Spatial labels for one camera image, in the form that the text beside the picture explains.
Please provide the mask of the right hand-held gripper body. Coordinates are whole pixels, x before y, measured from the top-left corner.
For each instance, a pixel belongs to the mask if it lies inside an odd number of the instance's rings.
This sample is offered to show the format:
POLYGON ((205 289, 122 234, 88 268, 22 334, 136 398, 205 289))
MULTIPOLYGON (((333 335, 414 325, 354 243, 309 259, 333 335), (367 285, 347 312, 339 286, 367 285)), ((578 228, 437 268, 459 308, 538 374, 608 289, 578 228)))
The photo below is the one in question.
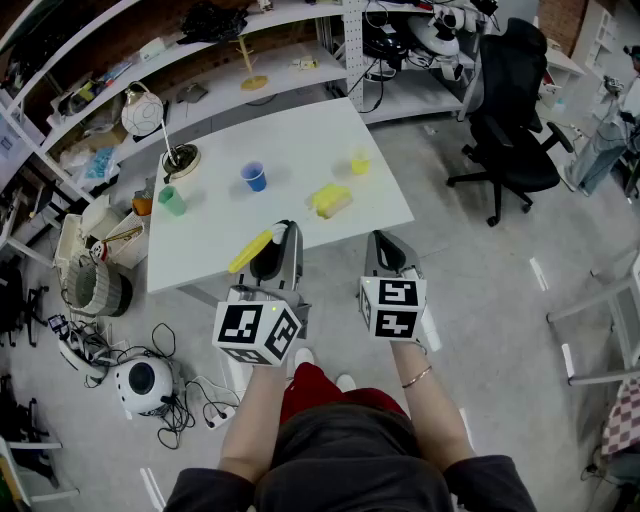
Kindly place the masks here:
POLYGON ((359 310, 372 339, 418 342, 435 352, 441 340, 427 304, 427 281, 415 267, 399 276, 362 276, 359 310))

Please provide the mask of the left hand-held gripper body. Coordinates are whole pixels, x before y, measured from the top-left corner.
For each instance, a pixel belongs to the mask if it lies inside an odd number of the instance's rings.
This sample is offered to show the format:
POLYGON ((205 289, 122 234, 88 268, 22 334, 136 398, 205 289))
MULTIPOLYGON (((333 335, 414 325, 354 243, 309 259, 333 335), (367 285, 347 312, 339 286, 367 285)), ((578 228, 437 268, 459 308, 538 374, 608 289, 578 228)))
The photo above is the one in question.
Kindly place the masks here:
POLYGON ((212 344, 238 363, 280 367, 306 337, 310 308, 296 291, 234 285, 216 309, 212 344))

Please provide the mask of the person's right forearm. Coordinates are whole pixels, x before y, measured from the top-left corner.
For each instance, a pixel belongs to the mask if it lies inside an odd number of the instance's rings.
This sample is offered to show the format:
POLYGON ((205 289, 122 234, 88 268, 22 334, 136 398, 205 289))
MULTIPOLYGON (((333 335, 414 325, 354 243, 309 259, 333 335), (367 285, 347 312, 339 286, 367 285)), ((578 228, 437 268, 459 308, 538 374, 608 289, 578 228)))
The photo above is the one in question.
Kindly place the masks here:
POLYGON ((459 408, 440 384, 425 351, 416 343, 390 346, 423 457, 442 472, 473 458, 459 408))

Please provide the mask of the blue plastic cup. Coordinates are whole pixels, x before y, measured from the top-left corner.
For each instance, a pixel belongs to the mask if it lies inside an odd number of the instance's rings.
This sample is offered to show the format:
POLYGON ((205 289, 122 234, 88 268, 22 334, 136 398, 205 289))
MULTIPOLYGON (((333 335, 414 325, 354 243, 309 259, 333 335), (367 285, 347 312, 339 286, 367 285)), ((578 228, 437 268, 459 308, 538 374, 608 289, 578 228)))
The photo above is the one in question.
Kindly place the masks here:
POLYGON ((241 169, 241 177, 254 192, 263 191, 267 186, 264 166, 260 162, 247 163, 241 169))

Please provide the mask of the green plastic cup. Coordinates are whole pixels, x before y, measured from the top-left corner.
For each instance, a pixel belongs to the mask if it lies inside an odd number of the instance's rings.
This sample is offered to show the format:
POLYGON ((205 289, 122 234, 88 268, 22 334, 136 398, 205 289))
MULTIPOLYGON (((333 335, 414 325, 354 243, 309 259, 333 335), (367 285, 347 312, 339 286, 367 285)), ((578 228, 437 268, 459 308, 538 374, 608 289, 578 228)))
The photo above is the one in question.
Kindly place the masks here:
POLYGON ((179 217, 186 212, 186 203, 177 189, 171 185, 165 186, 159 192, 158 202, 173 216, 179 217))

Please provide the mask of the white round floor device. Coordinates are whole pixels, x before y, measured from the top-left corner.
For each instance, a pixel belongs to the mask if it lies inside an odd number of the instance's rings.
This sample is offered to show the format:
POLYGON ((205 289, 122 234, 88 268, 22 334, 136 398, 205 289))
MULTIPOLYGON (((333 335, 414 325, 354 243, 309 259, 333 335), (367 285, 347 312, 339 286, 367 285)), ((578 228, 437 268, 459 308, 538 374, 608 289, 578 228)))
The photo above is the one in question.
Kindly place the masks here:
POLYGON ((154 413, 174 395, 171 368, 156 357, 138 357, 119 365, 114 381, 120 404, 132 414, 154 413))

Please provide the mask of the white slatted basket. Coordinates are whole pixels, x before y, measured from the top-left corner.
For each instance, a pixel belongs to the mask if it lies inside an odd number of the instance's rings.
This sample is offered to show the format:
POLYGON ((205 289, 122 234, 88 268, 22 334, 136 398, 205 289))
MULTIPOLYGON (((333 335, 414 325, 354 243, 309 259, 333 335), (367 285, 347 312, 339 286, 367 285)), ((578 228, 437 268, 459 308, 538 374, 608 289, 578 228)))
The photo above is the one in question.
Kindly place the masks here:
POLYGON ((134 269, 148 255, 149 229, 142 217, 132 212, 106 238, 106 260, 134 269))

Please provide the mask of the long white shelf unit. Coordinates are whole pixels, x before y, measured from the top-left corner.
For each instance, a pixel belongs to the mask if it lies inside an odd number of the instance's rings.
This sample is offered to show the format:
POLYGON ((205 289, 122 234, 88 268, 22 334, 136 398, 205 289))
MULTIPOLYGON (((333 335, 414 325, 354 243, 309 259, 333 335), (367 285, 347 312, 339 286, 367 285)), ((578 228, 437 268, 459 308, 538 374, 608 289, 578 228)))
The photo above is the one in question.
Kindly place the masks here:
MULTIPOLYGON (((309 5, 304 2, 295 2, 294 0, 282 0, 276 5, 276 9, 273 11, 265 14, 250 13, 247 17, 247 25, 240 35, 242 35, 245 40, 252 34, 262 34, 265 30, 274 27, 282 27, 287 24, 304 22, 306 20, 316 20, 322 23, 327 22, 331 17, 342 16, 344 14, 345 8, 341 4, 320 3, 309 5)), ((82 187, 58 165, 57 161, 50 157, 49 150, 91 113, 109 102, 111 98, 123 92, 131 82, 142 82, 149 75, 165 69, 191 55, 207 50, 210 47, 210 44, 203 42, 189 45, 174 44, 147 62, 143 62, 140 58, 136 57, 133 63, 116 77, 111 85, 107 86, 106 89, 97 95, 85 109, 63 119, 41 143, 33 141, 29 133, 27 133, 22 128, 22 125, 17 122, 16 118, 13 117, 13 114, 18 111, 18 106, 21 103, 19 99, 14 99, 8 104, 0 100, 0 118, 16 131, 18 138, 27 145, 30 153, 38 156, 68 187, 73 189, 77 195, 88 202, 92 202, 94 197, 82 189, 82 187)), ((177 132, 208 116, 216 115, 262 97, 315 84, 343 80, 347 77, 346 68, 333 57, 329 50, 315 41, 304 41, 260 52, 257 56, 257 61, 253 64, 253 70, 256 75, 267 76, 268 83, 263 88, 252 92, 241 89, 241 84, 248 77, 248 73, 243 70, 237 60, 222 64, 195 76, 193 78, 194 81, 219 80, 220 82, 214 85, 214 89, 222 94, 223 103, 216 107, 212 100, 206 99, 204 105, 198 112, 194 111, 175 119, 171 118, 169 120, 169 130, 171 132, 177 132), (318 68, 298 71, 291 66, 294 59, 305 56, 311 56, 317 59, 319 62, 318 68)))

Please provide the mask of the white storage bin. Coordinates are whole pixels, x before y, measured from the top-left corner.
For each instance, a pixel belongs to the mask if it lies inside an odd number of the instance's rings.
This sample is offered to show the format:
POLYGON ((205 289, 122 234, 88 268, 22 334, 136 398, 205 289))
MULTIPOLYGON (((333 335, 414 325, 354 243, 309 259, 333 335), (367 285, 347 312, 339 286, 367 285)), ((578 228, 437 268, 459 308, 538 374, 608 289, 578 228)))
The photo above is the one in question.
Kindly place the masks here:
POLYGON ((60 270, 66 268, 73 256, 84 249, 81 220, 82 217, 75 214, 68 214, 64 218, 54 259, 55 266, 60 270))

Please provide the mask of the bag of blue packets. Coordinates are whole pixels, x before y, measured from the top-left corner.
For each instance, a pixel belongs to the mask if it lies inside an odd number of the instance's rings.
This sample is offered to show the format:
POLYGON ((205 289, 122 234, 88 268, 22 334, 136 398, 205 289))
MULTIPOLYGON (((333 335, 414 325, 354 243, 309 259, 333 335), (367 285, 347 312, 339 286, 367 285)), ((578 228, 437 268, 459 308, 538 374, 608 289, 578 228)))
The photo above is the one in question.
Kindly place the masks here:
POLYGON ((114 154, 114 147, 97 150, 89 161, 88 167, 84 172, 84 177, 87 180, 93 181, 109 181, 116 166, 114 154))

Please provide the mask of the white globe brass desk lamp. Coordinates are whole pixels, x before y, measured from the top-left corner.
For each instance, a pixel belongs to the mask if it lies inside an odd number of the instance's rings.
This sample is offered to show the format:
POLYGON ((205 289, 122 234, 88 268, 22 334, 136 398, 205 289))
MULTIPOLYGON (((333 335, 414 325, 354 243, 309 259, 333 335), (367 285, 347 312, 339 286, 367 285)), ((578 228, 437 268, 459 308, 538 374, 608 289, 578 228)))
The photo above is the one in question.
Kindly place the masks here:
POLYGON ((129 84, 125 90, 126 100, 121 111, 124 129, 135 137, 147 137, 161 130, 166 151, 161 158, 164 183, 169 184, 191 173, 201 159, 196 145, 172 145, 165 123, 164 103, 140 81, 129 84))

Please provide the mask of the black plastic bag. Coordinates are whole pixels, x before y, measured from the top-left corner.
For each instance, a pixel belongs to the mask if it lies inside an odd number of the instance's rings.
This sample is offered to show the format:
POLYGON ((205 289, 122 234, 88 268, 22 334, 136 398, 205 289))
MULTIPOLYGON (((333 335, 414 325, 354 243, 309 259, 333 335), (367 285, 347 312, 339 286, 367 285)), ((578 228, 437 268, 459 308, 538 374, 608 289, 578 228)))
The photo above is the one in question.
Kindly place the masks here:
POLYGON ((201 0, 184 17, 180 26, 183 37, 176 43, 218 44, 235 39, 246 27, 247 16, 246 8, 222 8, 210 0, 201 0))

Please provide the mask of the pink checkered cloth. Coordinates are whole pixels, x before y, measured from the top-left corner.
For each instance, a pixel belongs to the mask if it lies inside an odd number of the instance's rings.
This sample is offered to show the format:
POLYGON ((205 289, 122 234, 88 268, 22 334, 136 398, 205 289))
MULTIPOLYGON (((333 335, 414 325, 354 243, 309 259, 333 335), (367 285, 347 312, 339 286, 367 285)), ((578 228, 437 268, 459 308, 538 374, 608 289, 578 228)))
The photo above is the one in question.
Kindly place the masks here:
POLYGON ((640 378, 623 382, 602 436, 601 455, 611 456, 640 442, 640 378))

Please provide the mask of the white perforated-post shelf unit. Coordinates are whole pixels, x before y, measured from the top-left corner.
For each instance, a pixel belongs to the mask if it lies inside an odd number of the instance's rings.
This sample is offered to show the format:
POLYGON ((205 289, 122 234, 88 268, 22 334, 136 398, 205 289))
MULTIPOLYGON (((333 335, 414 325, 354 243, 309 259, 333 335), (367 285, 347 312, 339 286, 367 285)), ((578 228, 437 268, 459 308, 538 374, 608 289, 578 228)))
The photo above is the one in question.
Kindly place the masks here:
POLYGON ((344 41, 335 55, 347 70, 344 94, 372 125, 430 114, 466 115, 482 65, 480 39, 496 27, 477 0, 342 0, 344 41), (453 29, 460 51, 452 57, 430 53, 407 25, 411 16, 442 19, 453 29), (363 33, 396 32, 407 45, 400 62, 369 57, 363 33))

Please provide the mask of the white metal-frame table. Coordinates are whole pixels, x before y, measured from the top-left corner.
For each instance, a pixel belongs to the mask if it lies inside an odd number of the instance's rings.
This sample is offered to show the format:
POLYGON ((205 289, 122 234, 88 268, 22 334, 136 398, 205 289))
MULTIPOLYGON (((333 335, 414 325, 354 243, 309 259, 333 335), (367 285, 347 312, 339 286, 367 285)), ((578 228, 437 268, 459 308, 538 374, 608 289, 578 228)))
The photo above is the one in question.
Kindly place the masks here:
POLYGON ((575 371, 571 348, 561 345, 570 386, 608 384, 612 382, 640 379, 640 242, 617 253, 610 259, 612 265, 631 258, 624 276, 561 310, 546 314, 546 321, 552 324, 596 305, 606 304, 611 313, 611 329, 616 336, 622 357, 623 369, 599 374, 582 374, 575 371))

